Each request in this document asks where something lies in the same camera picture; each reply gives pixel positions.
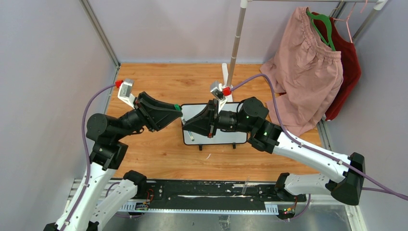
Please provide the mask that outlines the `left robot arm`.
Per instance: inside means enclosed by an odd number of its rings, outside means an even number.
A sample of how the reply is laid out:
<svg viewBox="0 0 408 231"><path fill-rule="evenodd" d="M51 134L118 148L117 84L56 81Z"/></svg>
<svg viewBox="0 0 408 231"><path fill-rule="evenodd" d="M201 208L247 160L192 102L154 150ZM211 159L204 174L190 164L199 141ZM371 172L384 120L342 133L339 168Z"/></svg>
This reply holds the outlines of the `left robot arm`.
<svg viewBox="0 0 408 231"><path fill-rule="evenodd" d="M128 145L120 140L141 134L145 129L160 131L182 117L182 112L174 104L157 101L145 92L132 104L133 110L119 118L100 113L89 117L86 138L94 141L94 146L87 171L68 208L55 223L45 226L46 231L101 231L129 199L145 197L148 191L146 176L131 170L105 199L100 200L127 152Z"/></svg>

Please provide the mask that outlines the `pink hanger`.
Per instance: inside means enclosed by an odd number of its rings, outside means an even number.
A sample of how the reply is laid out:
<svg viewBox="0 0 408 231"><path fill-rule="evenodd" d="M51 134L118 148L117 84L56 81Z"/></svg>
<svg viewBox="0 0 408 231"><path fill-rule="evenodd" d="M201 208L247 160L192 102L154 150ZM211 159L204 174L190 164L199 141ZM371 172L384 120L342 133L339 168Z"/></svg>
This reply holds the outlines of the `pink hanger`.
<svg viewBox="0 0 408 231"><path fill-rule="evenodd" d="M351 18L351 16L352 16L352 14L353 14L354 8L355 8L355 6L356 6L356 4L357 4L358 2L363 2L363 3L364 3L362 9L360 10L360 13L362 13L362 12L365 10L365 8L366 8L366 6L367 6L367 4L368 4L368 1L367 1L367 0L356 0L356 1L354 1L354 4L353 4L353 6L352 6L350 12L348 13L347 17L346 17L346 18L343 18L343 19L340 18L340 15L342 14L342 12L343 12L343 10L344 10L344 8L345 8L345 6L346 6L346 2L345 2L344 0L341 0L341 1L337 4L337 6L333 9L332 15L331 15L331 17L333 18L333 20L334 20L335 22L344 22L344 23L345 23L346 29L347 29L347 33L348 33L348 36L349 36L349 40L350 40L350 43L352 43L352 44L353 44L354 42L353 42L353 36L351 35L351 30L350 30L349 21L350 21L350 18Z"/></svg>

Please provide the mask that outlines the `white whiteboard black frame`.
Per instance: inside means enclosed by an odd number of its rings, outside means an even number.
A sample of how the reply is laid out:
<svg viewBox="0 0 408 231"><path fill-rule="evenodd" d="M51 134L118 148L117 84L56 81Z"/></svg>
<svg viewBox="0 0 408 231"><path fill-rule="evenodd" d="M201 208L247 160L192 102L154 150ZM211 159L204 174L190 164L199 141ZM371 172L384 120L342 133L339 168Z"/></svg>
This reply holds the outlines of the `white whiteboard black frame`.
<svg viewBox="0 0 408 231"><path fill-rule="evenodd" d="M183 113L183 119L185 121L191 119L196 114L201 112L205 106L206 103L182 104L180 108ZM232 145L233 149L235 149L237 144L247 142L247 134L243 132L223 132L218 129L213 138L208 138L194 132L189 133L185 130L182 130L182 132L184 144L198 146L200 151L203 149L204 145L230 144Z"/></svg>

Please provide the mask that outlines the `white rack foot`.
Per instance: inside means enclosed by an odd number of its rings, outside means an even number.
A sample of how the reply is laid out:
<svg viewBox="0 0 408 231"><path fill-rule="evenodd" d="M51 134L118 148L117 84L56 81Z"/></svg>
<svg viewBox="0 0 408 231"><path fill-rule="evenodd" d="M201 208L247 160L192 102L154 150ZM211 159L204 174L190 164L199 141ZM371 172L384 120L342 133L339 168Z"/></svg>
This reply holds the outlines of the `white rack foot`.
<svg viewBox="0 0 408 231"><path fill-rule="evenodd" d="M227 84L227 81L228 81L228 75L229 75L229 73L228 73L228 65L227 65L226 63L222 63L222 64L221 64L221 69L222 69L222 75L223 75L223 83L224 83L224 85L226 85L226 84ZM229 103L233 102L233 97L232 97L232 95L227 96L227 101L228 101Z"/></svg>

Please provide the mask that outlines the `clothes rack pole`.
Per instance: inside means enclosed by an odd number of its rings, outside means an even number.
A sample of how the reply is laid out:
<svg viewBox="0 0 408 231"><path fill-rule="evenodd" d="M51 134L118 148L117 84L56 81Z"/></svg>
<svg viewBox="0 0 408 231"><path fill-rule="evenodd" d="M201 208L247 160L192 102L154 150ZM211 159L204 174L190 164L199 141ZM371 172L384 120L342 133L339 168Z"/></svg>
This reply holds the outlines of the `clothes rack pole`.
<svg viewBox="0 0 408 231"><path fill-rule="evenodd" d="M248 0L242 0L240 2L240 12L239 12L239 17L238 17L238 22L237 22L237 27L236 27L235 37L234 37L230 64L228 68L228 77L225 83L225 85L228 87L232 85L232 78L233 78L233 73L234 73L234 69L236 65L236 59L237 59L237 54L238 54L238 49L239 49L239 44L240 44L240 39L241 39L241 34L242 34L242 28L243 28L243 23L244 23L244 18L245 18L245 13L246 13L246 9L248 6L248 2L249 2Z"/></svg>

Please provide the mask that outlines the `clear plastic tube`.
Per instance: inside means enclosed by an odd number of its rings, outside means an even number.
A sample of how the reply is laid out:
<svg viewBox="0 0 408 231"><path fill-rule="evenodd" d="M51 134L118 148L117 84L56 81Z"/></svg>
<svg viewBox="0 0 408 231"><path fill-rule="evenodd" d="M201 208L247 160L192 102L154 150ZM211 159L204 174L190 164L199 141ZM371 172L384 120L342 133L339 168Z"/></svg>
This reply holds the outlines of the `clear plastic tube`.
<svg viewBox="0 0 408 231"><path fill-rule="evenodd" d="M248 177L246 178L246 181L245 181L244 184L243 184L243 187L242 187L242 195L245 195L246 190L247 190L247 188L248 188L248 183L249 183L249 181L250 181L250 176L248 176Z"/></svg>

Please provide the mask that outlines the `pink shorts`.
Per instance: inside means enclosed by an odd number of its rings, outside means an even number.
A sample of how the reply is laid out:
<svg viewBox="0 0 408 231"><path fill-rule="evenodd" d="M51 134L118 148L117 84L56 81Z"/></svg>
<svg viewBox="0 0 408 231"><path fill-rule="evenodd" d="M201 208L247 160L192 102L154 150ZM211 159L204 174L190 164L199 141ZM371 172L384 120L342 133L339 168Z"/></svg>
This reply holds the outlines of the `pink shorts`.
<svg viewBox="0 0 408 231"><path fill-rule="evenodd" d="M308 7L294 10L274 57L260 67L280 94L275 101L267 102L271 121L277 124L280 118L295 136L313 129L325 111L312 91L317 58L310 47L313 34L307 10Z"/></svg>

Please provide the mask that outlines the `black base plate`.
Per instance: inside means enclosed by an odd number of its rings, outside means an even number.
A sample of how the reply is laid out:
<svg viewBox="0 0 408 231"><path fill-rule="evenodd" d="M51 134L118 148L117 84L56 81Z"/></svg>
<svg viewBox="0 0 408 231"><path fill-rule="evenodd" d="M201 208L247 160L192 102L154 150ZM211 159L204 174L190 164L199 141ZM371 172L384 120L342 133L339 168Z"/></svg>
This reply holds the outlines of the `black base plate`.
<svg viewBox="0 0 408 231"><path fill-rule="evenodd" d="M266 202L296 201L295 196L277 191L273 182L249 182L245 195L243 184L244 181L148 180L145 190L134 199L155 209L240 211L263 210Z"/></svg>

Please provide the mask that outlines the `green marker cap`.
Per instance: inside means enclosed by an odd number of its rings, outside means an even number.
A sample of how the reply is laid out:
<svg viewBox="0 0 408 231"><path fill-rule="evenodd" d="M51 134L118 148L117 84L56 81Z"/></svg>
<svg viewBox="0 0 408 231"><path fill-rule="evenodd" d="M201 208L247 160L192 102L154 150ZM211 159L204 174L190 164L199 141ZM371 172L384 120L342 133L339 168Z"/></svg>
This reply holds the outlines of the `green marker cap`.
<svg viewBox="0 0 408 231"><path fill-rule="evenodd" d="M178 104L175 104L174 107L175 107L175 109L176 109L177 111L180 111L180 112L181 112L181 107L180 107Z"/></svg>

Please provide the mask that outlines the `green whiteboard marker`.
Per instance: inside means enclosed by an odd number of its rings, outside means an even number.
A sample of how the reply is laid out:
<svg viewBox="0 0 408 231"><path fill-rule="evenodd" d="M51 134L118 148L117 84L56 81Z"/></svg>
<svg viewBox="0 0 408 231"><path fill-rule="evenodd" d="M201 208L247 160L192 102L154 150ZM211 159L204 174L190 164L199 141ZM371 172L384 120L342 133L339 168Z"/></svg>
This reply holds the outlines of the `green whiteboard marker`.
<svg viewBox="0 0 408 231"><path fill-rule="evenodd" d="M182 122L183 125L185 125L185 123L186 123L186 120L184 119L183 116L181 117L181 122ZM195 139L194 139L192 133L191 133L190 131L187 131L187 133L188 133L188 135L189 135L189 137L190 137L190 140L191 140L191 141L195 141Z"/></svg>

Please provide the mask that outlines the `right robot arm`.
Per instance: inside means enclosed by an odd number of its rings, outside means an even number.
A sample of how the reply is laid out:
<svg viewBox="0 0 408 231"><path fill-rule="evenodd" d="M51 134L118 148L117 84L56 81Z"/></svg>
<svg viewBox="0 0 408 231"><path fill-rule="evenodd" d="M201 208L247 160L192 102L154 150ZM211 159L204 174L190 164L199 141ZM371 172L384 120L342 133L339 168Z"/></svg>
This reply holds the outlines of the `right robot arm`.
<svg viewBox="0 0 408 231"><path fill-rule="evenodd" d="M281 201L300 194L321 194L346 205L359 204L365 172L363 155L331 152L284 131L267 121L269 110L255 97L240 104L237 112L220 111L217 100L210 100L182 128L208 138L217 130L247 133L248 143L256 150L285 156L318 171L311 175L280 174L275 195Z"/></svg>

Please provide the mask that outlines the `red garment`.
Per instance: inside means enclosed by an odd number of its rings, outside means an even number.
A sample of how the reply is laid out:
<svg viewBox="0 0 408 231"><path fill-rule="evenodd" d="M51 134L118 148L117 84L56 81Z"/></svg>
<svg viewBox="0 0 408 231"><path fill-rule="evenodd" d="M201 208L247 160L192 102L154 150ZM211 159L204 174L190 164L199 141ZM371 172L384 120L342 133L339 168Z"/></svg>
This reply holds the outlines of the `red garment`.
<svg viewBox="0 0 408 231"><path fill-rule="evenodd" d="M322 118L334 120L361 76L354 44L344 40L331 17L306 11L313 34L315 71L312 91L324 109Z"/></svg>

